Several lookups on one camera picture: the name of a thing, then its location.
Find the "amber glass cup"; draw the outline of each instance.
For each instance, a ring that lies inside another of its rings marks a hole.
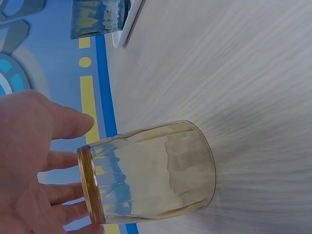
[[[131,223],[206,208],[215,163],[202,132],[181,120],[134,130],[78,149],[93,223]]]

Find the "drinking glass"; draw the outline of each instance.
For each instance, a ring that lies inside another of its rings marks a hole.
[[[122,30],[130,4],[130,0],[73,0],[71,38]]]
[[[134,130],[78,149],[93,223],[163,219],[206,208],[215,163],[202,132],[180,120]]]

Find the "gold rim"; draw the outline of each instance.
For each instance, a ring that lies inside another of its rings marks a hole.
[[[82,189],[92,223],[105,224],[106,220],[102,208],[101,196],[96,185],[96,175],[90,149],[91,147],[86,145],[77,151]]]

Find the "human hand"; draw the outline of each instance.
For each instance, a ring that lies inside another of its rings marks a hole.
[[[81,183],[44,185],[37,173],[76,166],[71,152],[50,150],[53,139],[88,132],[92,117],[55,104],[36,91],[0,97],[0,230],[6,234],[102,234],[100,225],[66,232],[63,225],[87,216]]]

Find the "white tray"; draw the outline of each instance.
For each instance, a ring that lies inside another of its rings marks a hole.
[[[142,0],[130,0],[131,7],[126,19],[123,30],[114,32],[113,34],[113,45],[114,47],[121,47],[126,43],[132,24],[136,18],[137,12],[141,6]]]

